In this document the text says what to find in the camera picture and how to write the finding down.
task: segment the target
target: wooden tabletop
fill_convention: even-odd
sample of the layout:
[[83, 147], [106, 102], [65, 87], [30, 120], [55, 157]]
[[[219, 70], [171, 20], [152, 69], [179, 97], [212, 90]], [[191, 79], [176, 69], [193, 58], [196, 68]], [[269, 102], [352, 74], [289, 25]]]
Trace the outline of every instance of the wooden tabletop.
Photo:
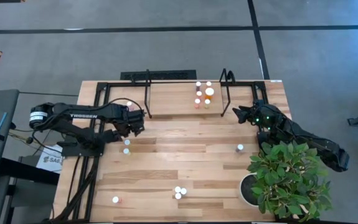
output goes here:
[[[97, 82], [82, 83], [79, 105], [92, 105]], [[266, 81], [270, 104], [291, 117], [282, 82]], [[144, 87], [113, 87], [110, 100], [131, 98], [144, 108]], [[225, 88], [222, 89], [227, 103]], [[250, 87], [230, 87], [231, 105], [220, 115], [145, 117], [145, 131], [131, 135], [131, 155], [122, 153], [122, 142], [107, 144], [98, 166], [91, 222], [235, 222], [272, 221], [239, 197], [239, 183], [248, 174], [249, 157], [259, 151], [257, 127], [238, 124], [233, 107], [251, 106]], [[88, 127], [90, 121], [75, 119], [74, 124]], [[236, 153], [237, 144], [244, 145]], [[54, 200], [55, 214], [65, 207], [76, 157], [64, 160]], [[80, 166], [72, 195], [76, 192]], [[187, 194], [174, 198], [174, 188], [185, 187]], [[122, 202], [112, 203], [114, 196]], [[85, 192], [80, 216], [84, 216]]]

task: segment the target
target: table leg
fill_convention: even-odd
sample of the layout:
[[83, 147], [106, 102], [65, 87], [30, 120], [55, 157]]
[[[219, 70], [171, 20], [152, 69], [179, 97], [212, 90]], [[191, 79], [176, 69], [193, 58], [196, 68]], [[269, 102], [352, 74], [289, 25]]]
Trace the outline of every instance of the table leg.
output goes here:
[[1, 158], [0, 160], [0, 175], [9, 175], [19, 179], [33, 180], [34, 182], [52, 185], [57, 185], [60, 177], [60, 174], [55, 172], [39, 169], [6, 158]]

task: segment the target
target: concrete floor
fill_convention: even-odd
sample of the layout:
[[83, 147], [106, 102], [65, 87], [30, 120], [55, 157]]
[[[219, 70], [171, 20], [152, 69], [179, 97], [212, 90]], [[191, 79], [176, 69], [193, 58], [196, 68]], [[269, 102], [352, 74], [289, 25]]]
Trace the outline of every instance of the concrete floor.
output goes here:
[[[358, 25], [358, 0], [254, 0], [254, 5], [259, 26]], [[0, 4], [0, 29], [251, 25], [246, 0]], [[346, 122], [358, 115], [358, 30], [261, 31], [261, 39], [270, 78], [283, 80], [293, 119], [350, 154], [347, 172], [330, 171], [334, 209], [322, 220], [358, 223], [358, 127]], [[0, 34], [0, 50], [0, 89], [76, 95], [82, 80], [117, 80], [120, 72], [147, 68], [196, 69], [199, 78], [215, 79], [225, 67], [237, 79], [262, 79], [253, 31], [247, 30]], [[18, 127], [27, 129], [30, 108], [48, 101], [74, 103], [76, 97], [20, 95]], [[9, 141], [5, 156], [34, 152], [19, 144]], [[24, 216], [30, 214], [18, 212], [15, 223], [28, 222]]]

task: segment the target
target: green plant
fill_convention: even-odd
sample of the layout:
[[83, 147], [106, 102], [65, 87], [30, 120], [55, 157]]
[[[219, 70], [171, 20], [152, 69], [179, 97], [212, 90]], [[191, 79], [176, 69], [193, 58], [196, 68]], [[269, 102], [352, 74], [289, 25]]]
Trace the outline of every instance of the green plant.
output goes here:
[[327, 171], [321, 167], [316, 149], [295, 142], [273, 147], [264, 142], [262, 149], [259, 156], [250, 157], [248, 167], [257, 173], [252, 191], [262, 213], [268, 210], [279, 218], [304, 215], [303, 222], [332, 208], [329, 182], [319, 183], [319, 176], [327, 176]]

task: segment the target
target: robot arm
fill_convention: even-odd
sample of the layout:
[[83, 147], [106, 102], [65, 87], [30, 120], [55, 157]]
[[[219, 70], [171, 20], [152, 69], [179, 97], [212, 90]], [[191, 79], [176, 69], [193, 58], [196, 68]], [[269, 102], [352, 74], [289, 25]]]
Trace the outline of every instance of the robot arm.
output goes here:
[[258, 133], [259, 144], [267, 142], [278, 144], [280, 141], [298, 144], [307, 143], [309, 147], [317, 149], [321, 160], [337, 172], [347, 170], [349, 155], [331, 140], [320, 138], [303, 130], [297, 123], [287, 118], [277, 107], [264, 105], [262, 101], [254, 102], [252, 107], [240, 106], [233, 108], [240, 124], [249, 121], [251, 125], [260, 125], [269, 132]]
[[[113, 124], [116, 130], [98, 134], [92, 128], [73, 125], [74, 118], [99, 119]], [[31, 109], [29, 126], [34, 131], [51, 129], [66, 134], [65, 141], [58, 142], [63, 147], [63, 156], [96, 156], [102, 153], [106, 142], [121, 141], [130, 132], [137, 136], [144, 131], [144, 111], [130, 111], [127, 106], [115, 103], [103, 106], [44, 103]]]

